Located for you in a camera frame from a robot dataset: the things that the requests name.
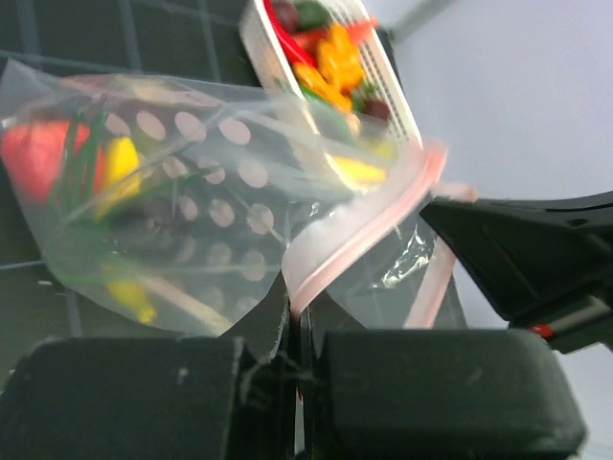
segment white wall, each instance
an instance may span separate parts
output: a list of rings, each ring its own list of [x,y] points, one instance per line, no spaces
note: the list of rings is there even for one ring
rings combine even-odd
[[[422,0],[362,0],[370,16],[375,16],[379,23],[391,27]]]
[[[613,190],[612,45],[610,0],[459,0],[396,54],[421,133],[451,147],[443,179],[560,198]],[[503,326],[456,276],[469,323]],[[613,354],[562,361],[592,430],[585,458],[613,458]]]

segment red toy tomato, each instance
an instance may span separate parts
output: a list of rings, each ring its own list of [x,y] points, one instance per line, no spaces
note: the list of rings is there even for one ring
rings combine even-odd
[[[61,171],[61,156],[70,122],[43,122],[8,129],[0,144],[2,158],[11,180],[27,198],[44,203]],[[89,127],[80,125],[75,151],[89,136]],[[100,149],[94,175],[94,192],[102,187],[103,158]]]

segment red light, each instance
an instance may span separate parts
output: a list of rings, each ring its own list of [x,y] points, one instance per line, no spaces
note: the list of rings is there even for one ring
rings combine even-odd
[[[551,338],[554,335],[556,335],[554,330],[552,328],[550,328],[549,326],[547,326],[546,324],[537,324],[536,326],[532,326],[530,328],[530,330],[533,333],[539,334],[541,337],[543,337],[545,339]]]

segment white plastic basket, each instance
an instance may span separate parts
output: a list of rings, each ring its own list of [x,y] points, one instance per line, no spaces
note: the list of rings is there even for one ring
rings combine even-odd
[[[341,24],[369,18],[360,0],[320,0],[320,3],[329,10],[332,18]],[[248,1],[240,20],[240,38],[262,87],[278,89],[281,83],[298,97],[304,98],[285,59],[262,0]],[[407,139],[420,142],[420,132],[409,104],[375,31],[372,31],[360,46],[360,55],[366,80],[377,85],[378,97],[390,106],[390,128],[394,138],[399,143],[404,143]]]

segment transparent plastic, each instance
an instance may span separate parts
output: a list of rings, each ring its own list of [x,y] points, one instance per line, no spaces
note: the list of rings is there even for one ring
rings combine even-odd
[[[418,144],[377,155],[373,141],[395,143],[375,121],[278,91],[57,79],[14,61],[0,120],[0,157],[55,276],[189,334],[223,334],[282,267],[304,308],[414,210],[444,158]],[[329,212],[294,235],[290,211],[309,203]]]

